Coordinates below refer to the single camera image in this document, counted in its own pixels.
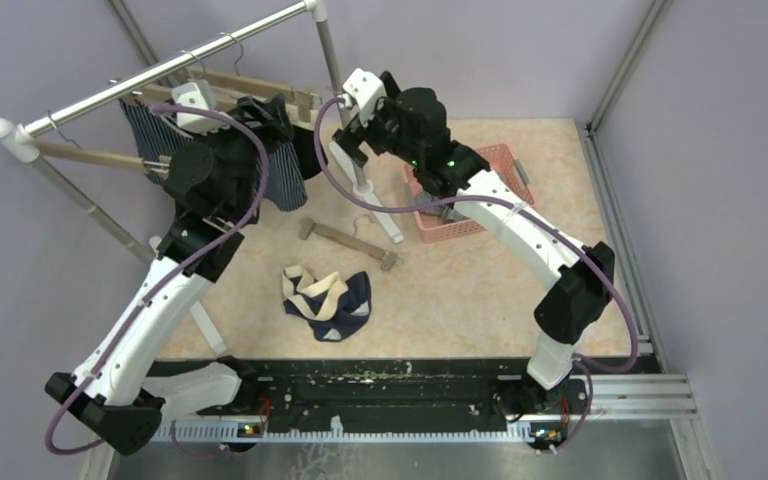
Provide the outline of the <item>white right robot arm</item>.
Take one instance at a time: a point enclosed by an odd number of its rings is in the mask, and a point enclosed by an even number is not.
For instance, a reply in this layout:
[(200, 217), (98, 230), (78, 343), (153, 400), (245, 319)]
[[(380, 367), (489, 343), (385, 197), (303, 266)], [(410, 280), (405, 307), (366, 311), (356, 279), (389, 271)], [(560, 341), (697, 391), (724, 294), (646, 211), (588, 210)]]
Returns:
[(357, 68), (343, 83), (340, 99), (355, 113), (333, 142), (355, 164), (368, 160), (363, 145), (402, 160), (425, 192), (492, 233), (537, 276), (546, 294), (534, 310), (541, 333), (523, 398), (536, 412), (550, 411), (562, 398), (577, 344), (612, 299), (613, 250), (603, 242), (587, 246), (556, 229), (485, 156), (453, 139), (433, 89), (402, 90), (389, 72)]

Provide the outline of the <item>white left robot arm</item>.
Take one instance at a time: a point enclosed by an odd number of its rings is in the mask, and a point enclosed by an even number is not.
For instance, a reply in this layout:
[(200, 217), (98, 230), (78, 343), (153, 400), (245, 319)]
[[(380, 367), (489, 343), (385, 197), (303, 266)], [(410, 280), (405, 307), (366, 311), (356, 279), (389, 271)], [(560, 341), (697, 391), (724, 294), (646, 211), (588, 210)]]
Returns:
[(180, 321), (215, 284), (255, 223), (263, 200), (289, 208), (302, 188), (294, 127), (281, 96), (242, 97), (228, 112), (192, 100), (123, 105), (137, 149), (163, 159), (175, 216), (141, 287), (97, 349), (71, 372), (54, 373), (46, 393), (99, 443), (123, 455), (144, 447), (162, 423), (213, 407), (237, 414), (260, 399), (254, 370), (222, 357), (167, 377), (150, 369)]

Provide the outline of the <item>navy underwear beige waistband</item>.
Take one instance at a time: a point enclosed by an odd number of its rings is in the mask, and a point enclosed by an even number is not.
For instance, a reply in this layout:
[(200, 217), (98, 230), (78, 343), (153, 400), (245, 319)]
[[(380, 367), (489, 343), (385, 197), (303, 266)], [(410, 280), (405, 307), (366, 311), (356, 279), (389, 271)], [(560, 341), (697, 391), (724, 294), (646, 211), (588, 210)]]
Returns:
[(318, 342), (339, 343), (365, 327), (372, 312), (366, 271), (344, 278), (339, 272), (316, 278), (302, 266), (281, 272), (284, 312), (304, 320)]

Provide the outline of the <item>black underwear beige waistband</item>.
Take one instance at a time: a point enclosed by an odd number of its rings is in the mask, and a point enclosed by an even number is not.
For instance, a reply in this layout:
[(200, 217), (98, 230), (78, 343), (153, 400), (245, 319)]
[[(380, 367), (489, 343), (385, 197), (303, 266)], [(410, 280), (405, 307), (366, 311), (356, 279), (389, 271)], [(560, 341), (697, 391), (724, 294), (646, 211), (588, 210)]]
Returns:
[(298, 169), (304, 181), (318, 176), (322, 169), (318, 162), (317, 152), (320, 151), (314, 142), (314, 132), (310, 129), (293, 126), (292, 140), (298, 159)]

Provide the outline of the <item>navy white striped underwear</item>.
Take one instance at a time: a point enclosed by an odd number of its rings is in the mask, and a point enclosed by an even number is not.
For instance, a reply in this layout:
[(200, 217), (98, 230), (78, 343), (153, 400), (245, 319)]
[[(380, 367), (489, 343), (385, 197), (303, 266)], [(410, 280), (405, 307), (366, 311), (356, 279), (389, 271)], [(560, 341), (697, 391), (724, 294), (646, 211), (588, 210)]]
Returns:
[[(229, 161), (247, 185), (255, 190), (260, 185), (260, 157), (255, 145), (238, 130), (228, 127), (208, 135), (190, 135), (154, 115), (146, 105), (129, 104), (119, 107), (132, 130), (137, 152), (146, 162), (158, 163), (162, 156), (172, 157), (181, 148), (204, 144), (219, 158)], [(258, 137), (264, 143), (269, 158), (268, 184), (265, 198), (282, 212), (297, 210), (308, 200), (301, 158), (296, 144), (301, 134), (290, 142), (269, 141), (265, 133)]]

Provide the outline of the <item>beige hanger of striped underwear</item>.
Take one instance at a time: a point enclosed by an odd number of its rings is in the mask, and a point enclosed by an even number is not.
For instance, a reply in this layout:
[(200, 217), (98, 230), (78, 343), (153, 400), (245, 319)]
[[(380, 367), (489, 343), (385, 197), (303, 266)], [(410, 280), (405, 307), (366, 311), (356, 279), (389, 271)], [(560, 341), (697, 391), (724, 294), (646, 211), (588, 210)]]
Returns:
[(199, 60), (196, 61), (196, 67), (178, 69), (166, 77), (123, 95), (121, 100), (131, 105), (172, 101), (173, 90), (190, 82), (208, 89), (208, 97), (214, 100), (215, 107), (221, 111), (230, 111), (237, 106), (237, 101), (244, 97), (251, 97), (259, 102), (267, 102), (276, 96), (281, 97), (290, 122), (307, 130), (313, 129), (319, 107), (323, 103), (322, 97), (310, 89), (205, 69)]

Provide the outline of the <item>beige clip hanger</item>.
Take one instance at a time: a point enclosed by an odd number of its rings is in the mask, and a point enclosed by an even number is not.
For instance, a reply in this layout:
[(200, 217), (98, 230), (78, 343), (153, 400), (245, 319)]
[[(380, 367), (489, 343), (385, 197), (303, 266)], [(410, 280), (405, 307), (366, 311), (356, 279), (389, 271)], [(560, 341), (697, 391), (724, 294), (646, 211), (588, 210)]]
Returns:
[(137, 172), (151, 179), (156, 178), (159, 184), (162, 184), (168, 176), (168, 164), (163, 161), (151, 161), (138, 156), (85, 149), (59, 130), (50, 110), (46, 112), (46, 119), (52, 129), (64, 140), (64, 143), (34, 140), (33, 145), (42, 155), (82, 164)]

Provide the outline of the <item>beige hanger of black underwear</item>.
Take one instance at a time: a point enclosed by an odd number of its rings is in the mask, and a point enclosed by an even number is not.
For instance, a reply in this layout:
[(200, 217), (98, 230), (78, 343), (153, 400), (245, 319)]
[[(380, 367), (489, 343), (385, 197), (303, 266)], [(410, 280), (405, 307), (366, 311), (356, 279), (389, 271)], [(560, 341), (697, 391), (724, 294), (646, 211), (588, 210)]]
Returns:
[(212, 87), (225, 91), (228, 96), (231, 92), (235, 92), (266, 100), (281, 95), (292, 120), (301, 126), (313, 123), (318, 115), (318, 107), (323, 104), (323, 99), (319, 94), (309, 89), (300, 89), (286, 84), (241, 76), (237, 64), (245, 54), (243, 44), (228, 32), (221, 32), (219, 37), (230, 39), (240, 49), (240, 55), (234, 63), (235, 75), (207, 69), (201, 60), (196, 60), (201, 71), (187, 67), (178, 77), (187, 80), (205, 79)]

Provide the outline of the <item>grey striped underwear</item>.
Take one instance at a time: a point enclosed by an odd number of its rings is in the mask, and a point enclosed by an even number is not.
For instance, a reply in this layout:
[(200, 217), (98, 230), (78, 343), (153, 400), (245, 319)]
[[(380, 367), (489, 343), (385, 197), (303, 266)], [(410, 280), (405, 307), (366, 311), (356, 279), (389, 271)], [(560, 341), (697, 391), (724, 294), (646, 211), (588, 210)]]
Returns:
[(451, 204), (437, 205), (438, 197), (420, 189), (412, 196), (413, 204), (423, 206), (421, 213), (441, 219), (444, 223), (466, 221), (467, 217), (457, 212)]

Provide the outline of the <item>beige hanger of navy underwear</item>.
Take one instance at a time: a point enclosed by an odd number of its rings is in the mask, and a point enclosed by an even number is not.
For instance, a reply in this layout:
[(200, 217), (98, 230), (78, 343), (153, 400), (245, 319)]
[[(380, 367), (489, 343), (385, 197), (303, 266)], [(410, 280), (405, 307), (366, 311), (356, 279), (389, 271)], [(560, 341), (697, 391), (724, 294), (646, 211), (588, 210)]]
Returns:
[(300, 231), (298, 236), (300, 239), (306, 240), (311, 235), (315, 234), (319, 237), (325, 238), (336, 244), (342, 245), (354, 251), (363, 253), (375, 260), (378, 260), (379, 268), (382, 271), (387, 272), (392, 270), (400, 260), (399, 255), (395, 251), (385, 250), (364, 240), (355, 238), (352, 235), (344, 233), (333, 227), (316, 222), (309, 217), (302, 218), (299, 225)]

